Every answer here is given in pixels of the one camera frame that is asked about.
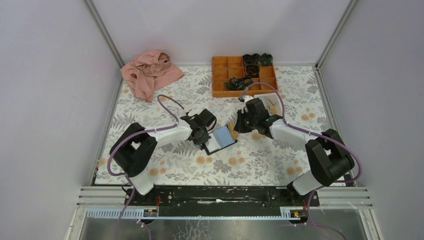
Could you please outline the black blue card holder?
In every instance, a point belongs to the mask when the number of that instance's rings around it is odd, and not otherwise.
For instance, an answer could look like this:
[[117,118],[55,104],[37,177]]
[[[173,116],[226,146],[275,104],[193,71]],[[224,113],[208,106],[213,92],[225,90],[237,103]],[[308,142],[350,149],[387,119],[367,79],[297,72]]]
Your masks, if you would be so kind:
[[207,142],[201,145],[201,148],[208,156],[238,142],[238,140],[233,137],[228,125],[213,131],[209,134],[209,136],[210,138],[207,140]]

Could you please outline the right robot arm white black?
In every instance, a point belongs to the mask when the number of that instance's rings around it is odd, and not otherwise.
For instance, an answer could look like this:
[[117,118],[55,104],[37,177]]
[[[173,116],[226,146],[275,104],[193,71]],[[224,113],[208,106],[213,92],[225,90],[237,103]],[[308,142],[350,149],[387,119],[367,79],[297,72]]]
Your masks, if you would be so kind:
[[284,121],[280,115],[271,115],[260,98],[247,95],[239,101],[244,106],[237,111],[234,131],[240,134],[257,131],[270,139],[304,148],[310,170],[286,186],[286,198],[291,205],[301,205],[311,191],[330,186],[355,167],[351,153],[334,129],[321,134],[307,131]]

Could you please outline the white plastic card tray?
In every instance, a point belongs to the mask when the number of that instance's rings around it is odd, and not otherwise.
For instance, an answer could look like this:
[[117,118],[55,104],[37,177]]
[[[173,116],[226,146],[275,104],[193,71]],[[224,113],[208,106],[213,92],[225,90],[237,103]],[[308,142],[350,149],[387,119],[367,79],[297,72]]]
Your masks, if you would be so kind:
[[271,115],[282,116],[282,105],[276,93],[256,94],[254,97],[259,98],[263,102],[264,107]]

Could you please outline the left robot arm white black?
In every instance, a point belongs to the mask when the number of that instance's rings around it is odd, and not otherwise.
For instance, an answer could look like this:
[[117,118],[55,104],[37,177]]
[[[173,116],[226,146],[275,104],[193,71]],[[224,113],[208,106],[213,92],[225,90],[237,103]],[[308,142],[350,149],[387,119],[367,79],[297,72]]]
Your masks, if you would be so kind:
[[154,150],[164,145],[191,141],[203,145],[211,136],[209,127],[215,126],[217,118],[209,110],[203,109],[192,116],[186,114],[177,123],[146,129],[139,123],[132,123],[109,151],[110,159],[123,170],[124,175],[136,192],[136,199],[144,206],[155,200],[154,183],[146,167]]

